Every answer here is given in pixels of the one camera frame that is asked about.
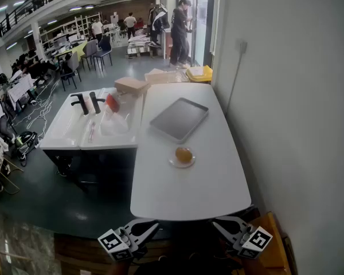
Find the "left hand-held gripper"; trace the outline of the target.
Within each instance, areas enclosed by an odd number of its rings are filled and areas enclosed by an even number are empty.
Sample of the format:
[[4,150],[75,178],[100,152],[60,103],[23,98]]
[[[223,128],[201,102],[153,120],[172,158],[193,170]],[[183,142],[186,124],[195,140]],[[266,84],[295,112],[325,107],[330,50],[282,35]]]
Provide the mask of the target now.
[[115,261],[135,258],[146,243],[159,230],[156,219],[138,218],[130,221],[125,227],[108,230],[97,240],[107,254]]

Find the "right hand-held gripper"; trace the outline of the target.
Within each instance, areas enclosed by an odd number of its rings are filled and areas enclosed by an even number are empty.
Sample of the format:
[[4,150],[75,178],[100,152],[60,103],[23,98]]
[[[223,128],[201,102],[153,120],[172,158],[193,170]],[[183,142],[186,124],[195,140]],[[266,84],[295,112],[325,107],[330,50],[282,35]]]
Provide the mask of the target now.
[[244,258],[256,259],[273,238],[273,235],[261,226],[247,224],[235,216],[217,217],[212,225],[226,242],[233,243],[237,255]]

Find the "small white saucer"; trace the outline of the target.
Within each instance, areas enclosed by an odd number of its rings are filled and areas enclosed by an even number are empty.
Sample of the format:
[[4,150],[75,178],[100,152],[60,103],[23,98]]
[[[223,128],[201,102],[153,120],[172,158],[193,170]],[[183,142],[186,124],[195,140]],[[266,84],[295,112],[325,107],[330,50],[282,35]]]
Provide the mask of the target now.
[[194,164],[194,162],[196,160],[196,156],[194,155],[194,152],[189,147],[186,147],[186,148],[188,148],[192,152],[192,154],[193,154],[193,158],[192,158],[191,162],[190,163],[181,163],[181,162],[177,161],[177,159],[175,157],[175,151],[174,151],[171,154],[170,159],[169,159],[169,163],[172,166],[174,166],[176,168],[188,168],[188,167],[190,167],[190,166],[192,166]]

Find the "person's black t-shirt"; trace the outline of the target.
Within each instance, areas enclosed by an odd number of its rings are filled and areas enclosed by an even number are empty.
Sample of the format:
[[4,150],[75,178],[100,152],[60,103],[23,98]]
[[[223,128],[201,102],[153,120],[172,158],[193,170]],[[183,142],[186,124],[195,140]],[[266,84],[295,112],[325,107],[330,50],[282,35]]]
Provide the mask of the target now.
[[192,253],[188,259],[160,256],[141,264],[134,275],[232,275],[241,264],[229,258],[216,258]]

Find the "white ceramic sink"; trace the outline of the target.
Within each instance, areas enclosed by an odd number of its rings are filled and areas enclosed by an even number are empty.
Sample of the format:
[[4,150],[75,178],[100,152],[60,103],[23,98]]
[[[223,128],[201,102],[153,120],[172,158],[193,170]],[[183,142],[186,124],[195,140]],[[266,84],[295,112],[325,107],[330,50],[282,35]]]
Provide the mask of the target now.
[[[94,111],[90,112],[90,116],[86,122],[84,133],[79,141],[79,147],[81,150],[110,150],[120,148],[136,148],[138,146],[138,131],[141,124],[142,112],[143,112],[143,96],[135,97],[131,94],[120,94],[116,88],[102,88],[97,95],[97,98],[106,99],[108,94],[117,97],[120,104],[119,114],[122,115],[129,126],[129,130],[125,134],[121,135],[102,135],[100,132],[100,122],[102,120],[106,103],[98,103],[101,109],[99,114],[95,114]],[[93,142],[88,142],[89,130],[92,122],[96,123]]]
[[85,92],[68,95],[41,141],[40,149],[77,150],[79,140],[90,113],[85,114],[80,99],[89,96]]

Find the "clear plastic bag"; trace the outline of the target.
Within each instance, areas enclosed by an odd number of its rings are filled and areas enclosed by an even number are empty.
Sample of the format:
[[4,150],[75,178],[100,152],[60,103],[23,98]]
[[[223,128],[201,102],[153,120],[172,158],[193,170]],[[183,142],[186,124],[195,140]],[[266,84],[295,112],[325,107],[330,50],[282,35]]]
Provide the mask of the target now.
[[113,112],[108,106],[104,110],[100,122],[100,132],[102,135],[121,135],[129,130],[126,119],[117,112]]

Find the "grey rectangular tray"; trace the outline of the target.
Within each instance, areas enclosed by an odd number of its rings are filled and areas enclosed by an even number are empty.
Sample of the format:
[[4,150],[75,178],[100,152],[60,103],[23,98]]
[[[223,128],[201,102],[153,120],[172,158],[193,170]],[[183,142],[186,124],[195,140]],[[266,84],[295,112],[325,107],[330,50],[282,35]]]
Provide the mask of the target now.
[[171,141],[182,144],[197,129],[209,108],[184,97],[178,98],[150,121],[151,128]]

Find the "red packet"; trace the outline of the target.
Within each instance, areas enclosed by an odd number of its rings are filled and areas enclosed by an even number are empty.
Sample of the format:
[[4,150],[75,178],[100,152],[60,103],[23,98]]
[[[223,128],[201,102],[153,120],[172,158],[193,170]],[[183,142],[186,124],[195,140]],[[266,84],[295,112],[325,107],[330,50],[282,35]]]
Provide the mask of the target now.
[[111,95],[110,93],[107,95],[106,99],[105,99],[105,103],[108,105],[108,107],[110,108],[110,110],[113,113],[118,113],[120,110],[120,104],[117,100],[117,97],[114,97],[113,95]]

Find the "black faucet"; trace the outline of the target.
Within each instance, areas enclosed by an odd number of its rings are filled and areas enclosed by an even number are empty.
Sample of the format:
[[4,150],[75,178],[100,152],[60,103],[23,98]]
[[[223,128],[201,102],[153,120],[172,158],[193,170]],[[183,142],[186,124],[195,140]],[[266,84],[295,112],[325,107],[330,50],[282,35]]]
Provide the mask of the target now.
[[76,104],[80,104],[81,108],[83,110],[83,114],[84,115],[89,114],[89,109],[88,109],[88,107],[86,105],[85,98],[84,98],[82,93],[72,94],[72,95],[70,95],[70,97],[77,97],[77,101],[71,102],[71,106],[74,106]]
[[98,102],[104,103],[105,99],[104,98],[97,98],[95,92],[90,92],[89,93],[90,99],[92,101],[94,110],[95,110],[95,114],[99,114],[101,112],[100,106],[98,104]]

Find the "brown cardboard box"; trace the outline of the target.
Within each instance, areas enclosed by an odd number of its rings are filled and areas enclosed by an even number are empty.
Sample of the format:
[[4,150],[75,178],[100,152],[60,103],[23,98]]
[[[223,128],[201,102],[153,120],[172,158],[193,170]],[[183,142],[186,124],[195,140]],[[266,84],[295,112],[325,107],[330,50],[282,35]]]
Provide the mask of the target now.
[[121,93],[139,97],[149,89],[150,84],[147,81],[140,81],[132,77],[122,77],[115,81],[114,87]]

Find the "black backpack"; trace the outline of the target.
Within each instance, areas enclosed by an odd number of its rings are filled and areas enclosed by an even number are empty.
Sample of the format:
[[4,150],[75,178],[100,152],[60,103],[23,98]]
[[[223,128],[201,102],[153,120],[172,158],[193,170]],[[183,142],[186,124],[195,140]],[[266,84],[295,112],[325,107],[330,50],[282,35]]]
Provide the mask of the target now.
[[27,154],[33,149],[37,141],[37,133],[25,131],[15,139],[15,154],[19,161],[25,161]]

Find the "plastic-wrapped flat box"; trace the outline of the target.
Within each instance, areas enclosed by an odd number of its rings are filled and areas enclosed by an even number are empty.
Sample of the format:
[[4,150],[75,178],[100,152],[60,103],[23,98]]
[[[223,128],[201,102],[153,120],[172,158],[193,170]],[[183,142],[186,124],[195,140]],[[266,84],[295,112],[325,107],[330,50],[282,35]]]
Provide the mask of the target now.
[[173,70],[165,71],[160,69],[153,69],[144,75],[145,80],[153,84],[168,84],[168,83],[188,83],[189,79],[184,72]]

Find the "yellow bin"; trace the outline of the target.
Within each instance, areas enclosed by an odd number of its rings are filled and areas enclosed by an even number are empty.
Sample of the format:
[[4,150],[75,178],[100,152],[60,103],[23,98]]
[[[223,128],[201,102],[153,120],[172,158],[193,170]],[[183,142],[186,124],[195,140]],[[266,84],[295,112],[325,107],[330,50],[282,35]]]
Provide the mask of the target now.
[[189,67],[186,70],[186,76],[193,83],[210,84],[212,81],[213,70],[205,66]]

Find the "dark office chair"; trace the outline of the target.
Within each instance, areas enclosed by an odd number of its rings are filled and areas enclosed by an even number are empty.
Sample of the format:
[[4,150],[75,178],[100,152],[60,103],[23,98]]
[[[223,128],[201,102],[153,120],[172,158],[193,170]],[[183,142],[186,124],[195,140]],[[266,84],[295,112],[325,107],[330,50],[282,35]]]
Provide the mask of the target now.
[[78,68],[79,68],[79,59],[78,59],[77,52],[73,52],[72,54],[67,53],[65,55],[65,60],[61,64],[61,71],[60,71],[60,80],[62,82],[62,87],[64,91],[66,91],[65,84],[64,84],[65,81],[67,81],[68,84],[73,83],[74,88],[75,89],[77,88],[75,77],[78,77],[79,81],[81,81]]

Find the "pallet stack of boards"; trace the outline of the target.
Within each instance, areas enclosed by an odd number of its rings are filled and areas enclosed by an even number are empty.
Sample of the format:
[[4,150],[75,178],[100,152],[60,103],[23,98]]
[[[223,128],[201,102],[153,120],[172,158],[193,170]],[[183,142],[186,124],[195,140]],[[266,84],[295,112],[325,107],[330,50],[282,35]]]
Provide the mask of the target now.
[[149,35],[139,35],[128,40],[126,58],[140,57],[147,54],[150,57],[161,55],[162,46],[152,40]]

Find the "blue chair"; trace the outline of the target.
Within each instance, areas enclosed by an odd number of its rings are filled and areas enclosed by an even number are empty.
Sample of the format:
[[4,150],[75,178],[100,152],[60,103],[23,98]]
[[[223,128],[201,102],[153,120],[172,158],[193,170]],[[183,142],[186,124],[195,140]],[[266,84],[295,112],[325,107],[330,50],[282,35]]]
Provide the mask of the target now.
[[111,37],[110,36],[104,36],[100,40],[100,50],[98,50],[92,56],[93,57],[93,63],[97,62],[101,71],[103,71],[104,58],[105,57],[108,57],[110,59],[110,64],[111,64],[111,66],[113,66],[111,52],[112,52]]

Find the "grey chair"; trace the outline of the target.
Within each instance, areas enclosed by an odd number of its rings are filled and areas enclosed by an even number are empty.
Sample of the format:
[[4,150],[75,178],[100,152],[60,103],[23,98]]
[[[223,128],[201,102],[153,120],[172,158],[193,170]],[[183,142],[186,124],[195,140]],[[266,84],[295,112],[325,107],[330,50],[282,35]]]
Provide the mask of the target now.
[[83,69],[85,69],[84,61],[86,61],[88,69],[91,70],[93,56],[98,52],[97,44],[98,44],[97,40],[91,40],[91,41],[88,41],[85,47],[83,48],[84,54],[81,55],[81,62],[82,62]]

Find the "coat rack with clothes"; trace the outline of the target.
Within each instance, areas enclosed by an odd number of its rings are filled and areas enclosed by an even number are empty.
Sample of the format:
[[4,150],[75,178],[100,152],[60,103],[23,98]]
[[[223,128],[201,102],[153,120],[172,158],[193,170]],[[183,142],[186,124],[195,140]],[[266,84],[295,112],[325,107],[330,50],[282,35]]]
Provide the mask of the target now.
[[160,48],[157,36],[170,27],[168,21],[168,11],[163,4],[156,4],[150,9],[147,22],[147,34],[150,36],[149,46]]

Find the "glass door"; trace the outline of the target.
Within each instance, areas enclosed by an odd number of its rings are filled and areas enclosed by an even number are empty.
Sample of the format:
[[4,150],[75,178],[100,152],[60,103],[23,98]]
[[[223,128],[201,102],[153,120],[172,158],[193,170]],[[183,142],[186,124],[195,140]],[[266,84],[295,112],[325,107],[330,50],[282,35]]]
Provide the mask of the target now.
[[211,65],[214,0],[190,1],[192,6],[187,11],[188,16],[192,18],[188,23],[190,32],[187,34],[190,46],[189,60],[193,66]]

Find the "white shelving unit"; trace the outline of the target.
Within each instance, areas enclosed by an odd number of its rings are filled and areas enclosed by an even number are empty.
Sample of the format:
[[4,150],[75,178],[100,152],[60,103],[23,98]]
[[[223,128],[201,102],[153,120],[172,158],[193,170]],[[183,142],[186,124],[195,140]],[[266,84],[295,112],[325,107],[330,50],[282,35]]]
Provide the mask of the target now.
[[47,51],[53,48],[55,42],[63,37],[68,39],[68,37],[76,34],[80,40],[92,36],[91,25],[97,18],[102,18],[100,12],[94,13],[93,15],[75,16],[71,20],[66,19],[65,21],[54,22],[46,28],[41,29],[40,37],[44,50]]

